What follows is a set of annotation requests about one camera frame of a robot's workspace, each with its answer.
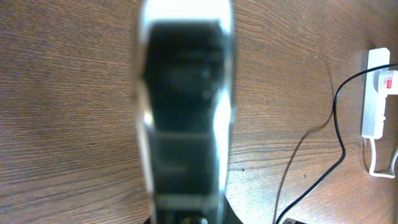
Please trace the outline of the black Galaxy smartphone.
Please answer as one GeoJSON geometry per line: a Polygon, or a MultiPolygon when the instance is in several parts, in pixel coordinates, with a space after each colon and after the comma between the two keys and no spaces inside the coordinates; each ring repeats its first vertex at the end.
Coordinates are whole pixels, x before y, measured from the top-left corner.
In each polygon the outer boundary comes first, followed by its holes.
{"type": "Polygon", "coordinates": [[[144,1],[134,87],[151,223],[222,223],[233,120],[231,1],[144,1]]]}

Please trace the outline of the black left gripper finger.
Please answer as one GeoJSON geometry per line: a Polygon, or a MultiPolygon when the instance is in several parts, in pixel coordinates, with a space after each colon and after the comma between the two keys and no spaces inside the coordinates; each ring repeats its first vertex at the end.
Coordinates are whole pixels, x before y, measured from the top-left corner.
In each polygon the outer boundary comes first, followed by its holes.
{"type": "Polygon", "coordinates": [[[224,196],[224,214],[223,214],[222,224],[243,224],[242,221],[233,211],[226,196],[224,196]]]}

